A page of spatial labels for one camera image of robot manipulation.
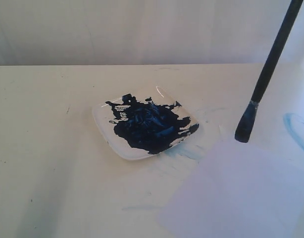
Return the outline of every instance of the white square plate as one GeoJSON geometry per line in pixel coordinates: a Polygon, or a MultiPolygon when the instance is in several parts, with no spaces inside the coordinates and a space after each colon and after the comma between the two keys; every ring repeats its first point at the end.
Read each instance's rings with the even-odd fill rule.
{"type": "Polygon", "coordinates": [[[158,154],[199,127],[197,120],[158,86],[97,105],[93,115],[108,144],[126,160],[158,154]]]}

